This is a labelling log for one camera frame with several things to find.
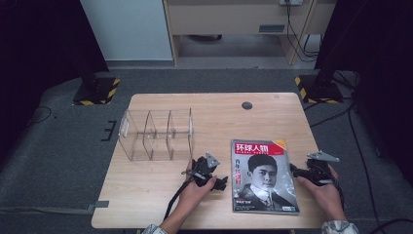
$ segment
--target gray carpet floor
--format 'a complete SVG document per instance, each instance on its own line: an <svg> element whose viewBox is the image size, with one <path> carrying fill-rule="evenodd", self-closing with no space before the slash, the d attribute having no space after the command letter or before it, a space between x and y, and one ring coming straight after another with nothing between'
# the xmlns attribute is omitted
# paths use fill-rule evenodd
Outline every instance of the gray carpet floor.
<svg viewBox="0 0 413 234"><path fill-rule="evenodd" d="M312 73L312 70L296 69L111 70L112 75L121 79L112 101L106 105L89 106L72 105L72 99L81 84L80 79L50 88L43 94L31 124L22 133L11 161L0 174L0 207L3 211L0 213L0 233L136 232L135 229L94 229L91 226L91 214L16 211L16 208L83 211L88 205L94 204L117 140L115 134L110 140L102 141L108 138L105 129L112 127L110 121L117 121L117 133L132 95L234 92L298 94L294 78ZM348 89L339 87L344 97L351 96ZM310 125L315 125L345 111L352 102L349 98L340 104L303 103L303 108L306 109ZM413 217L412 186L403 180L391 159L377 157L374 143L360 117L353 110L350 113L351 119L345 113L312 127L319 149L342 160L333 166L340 175L348 205L348 219L358 226L360 233L369 233L377 227L375 213L381 223L394 218ZM358 151L351 124L362 154ZM372 194L368 181L371 182ZM386 232L409 233L411 229L413 224L401 222L387 227ZM250 233L264 232L257 230ZM313 234L320 231L296 230L296 233Z"/></svg>

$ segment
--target wooden table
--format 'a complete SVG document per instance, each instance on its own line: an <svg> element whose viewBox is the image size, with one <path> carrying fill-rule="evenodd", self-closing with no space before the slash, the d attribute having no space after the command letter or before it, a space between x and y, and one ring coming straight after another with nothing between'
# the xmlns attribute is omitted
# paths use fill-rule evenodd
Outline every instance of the wooden table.
<svg viewBox="0 0 413 234"><path fill-rule="evenodd" d="M249 101L252 109L242 103ZM194 159L210 152L221 161L214 175L229 180L225 191L211 191L182 229L320 228L324 215L311 194L294 180L300 215L232 212L232 138L285 139L290 162L305 168L318 151L299 97L293 93L144 94L131 98L130 110L192 109ZM96 208L95 228L145 228L160 224L171 197L185 179L187 161L131 162L118 142Z"/></svg>

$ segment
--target sleeve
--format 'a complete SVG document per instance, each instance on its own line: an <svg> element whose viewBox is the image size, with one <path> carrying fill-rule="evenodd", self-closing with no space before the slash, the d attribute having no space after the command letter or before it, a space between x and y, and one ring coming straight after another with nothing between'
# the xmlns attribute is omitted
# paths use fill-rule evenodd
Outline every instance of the sleeve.
<svg viewBox="0 0 413 234"><path fill-rule="evenodd" d="M347 221L333 220L322 224L322 234L358 234L357 227Z"/></svg>
<svg viewBox="0 0 413 234"><path fill-rule="evenodd" d="M164 229L161 227L151 224L142 232L142 234L168 234Z"/></svg>

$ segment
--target human hand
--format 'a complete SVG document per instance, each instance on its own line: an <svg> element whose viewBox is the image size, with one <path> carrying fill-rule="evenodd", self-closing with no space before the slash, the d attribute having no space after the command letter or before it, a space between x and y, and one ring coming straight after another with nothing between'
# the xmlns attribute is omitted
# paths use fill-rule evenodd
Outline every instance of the human hand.
<svg viewBox="0 0 413 234"><path fill-rule="evenodd" d="M189 161L187 170L192 169L192 160ZM195 181L192 181L188 186L182 191L179 195L178 205L176 210L181 210L186 214L194 211L212 189L213 185L216 182L216 176L209 179L209 181L202 187L199 187Z"/></svg>
<svg viewBox="0 0 413 234"><path fill-rule="evenodd" d="M334 169L328 165L331 174L338 178ZM316 186L308 179L299 176L298 181L305 187L315 198L319 207L324 211L329 221L331 220L347 220L341 206L340 194L333 184L326 184L323 186Z"/></svg>

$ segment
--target clear acrylic organizer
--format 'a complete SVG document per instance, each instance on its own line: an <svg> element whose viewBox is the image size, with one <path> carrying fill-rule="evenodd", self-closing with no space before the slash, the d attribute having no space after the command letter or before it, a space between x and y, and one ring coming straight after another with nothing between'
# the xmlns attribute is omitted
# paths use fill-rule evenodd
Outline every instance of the clear acrylic organizer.
<svg viewBox="0 0 413 234"><path fill-rule="evenodd" d="M126 110L119 141L131 161L189 160L193 151L189 110Z"/></svg>

